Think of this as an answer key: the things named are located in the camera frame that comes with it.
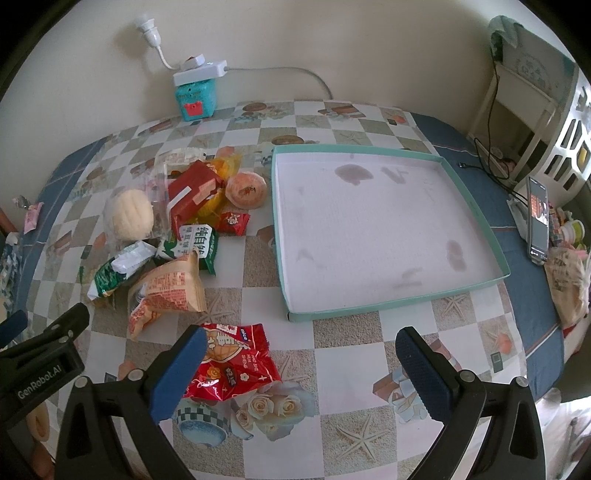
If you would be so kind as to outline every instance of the dark red package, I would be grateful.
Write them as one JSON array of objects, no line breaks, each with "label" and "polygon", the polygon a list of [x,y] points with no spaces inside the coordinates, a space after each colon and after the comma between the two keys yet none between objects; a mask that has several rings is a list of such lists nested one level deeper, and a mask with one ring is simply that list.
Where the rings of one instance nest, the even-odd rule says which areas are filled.
[{"label": "dark red package", "polygon": [[207,354],[183,398],[223,401],[281,380],[262,324],[201,327],[207,333]]},{"label": "dark red package", "polygon": [[250,217],[248,213],[223,213],[216,230],[218,232],[234,233],[237,236],[242,236],[246,232],[246,226]]}]

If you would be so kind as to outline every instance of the plug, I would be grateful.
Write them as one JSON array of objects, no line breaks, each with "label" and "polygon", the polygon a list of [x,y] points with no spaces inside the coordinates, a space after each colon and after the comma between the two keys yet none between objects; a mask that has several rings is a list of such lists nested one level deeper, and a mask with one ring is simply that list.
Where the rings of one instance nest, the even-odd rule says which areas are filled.
[{"label": "plug", "polygon": [[154,25],[154,19],[148,14],[142,14],[135,19],[135,28],[143,33],[146,42],[152,48],[158,48],[162,43],[158,29]]}]

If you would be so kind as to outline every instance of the teal box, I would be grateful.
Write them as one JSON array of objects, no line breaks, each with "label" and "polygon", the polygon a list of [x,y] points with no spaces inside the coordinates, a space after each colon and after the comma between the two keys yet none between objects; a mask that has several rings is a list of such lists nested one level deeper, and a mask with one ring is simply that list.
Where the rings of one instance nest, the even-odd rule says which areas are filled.
[{"label": "teal box", "polygon": [[217,104],[215,79],[186,83],[177,87],[174,96],[183,120],[190,122],[212,116]]}]

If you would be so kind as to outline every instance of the white wall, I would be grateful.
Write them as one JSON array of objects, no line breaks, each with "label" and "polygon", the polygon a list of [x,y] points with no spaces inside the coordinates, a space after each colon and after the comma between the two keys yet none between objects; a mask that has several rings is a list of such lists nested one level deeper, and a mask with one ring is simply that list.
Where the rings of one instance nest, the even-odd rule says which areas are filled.
[{"label": "white wall", "polygon": [[[177,113],[170,72],[131,23],[156,17],[169,61],[299,66],[336,99],[397,105],[465,131],[491,71],[486,25],[505,14],[553,44],[518,0],[82,0],[33,50],[0,103],[0,207],[35,199],[72,151]],[[228,73],[218,104],[320,98],[299,73]]]}]

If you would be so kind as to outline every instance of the pink wrapper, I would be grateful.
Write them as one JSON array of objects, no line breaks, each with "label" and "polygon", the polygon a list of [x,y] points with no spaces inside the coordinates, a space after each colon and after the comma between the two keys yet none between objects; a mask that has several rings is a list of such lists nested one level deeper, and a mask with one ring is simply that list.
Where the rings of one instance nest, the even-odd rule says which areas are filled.
[{"label": "pink wrapper", "polygon": [[39,212],[41,212],[41,207],[43,206],[43,202],[35,203],[31,205],[27,213],[25,215],[25,228],[24,233],[29,233],[31,230],[37,228],[37,219],[39,218]]}]

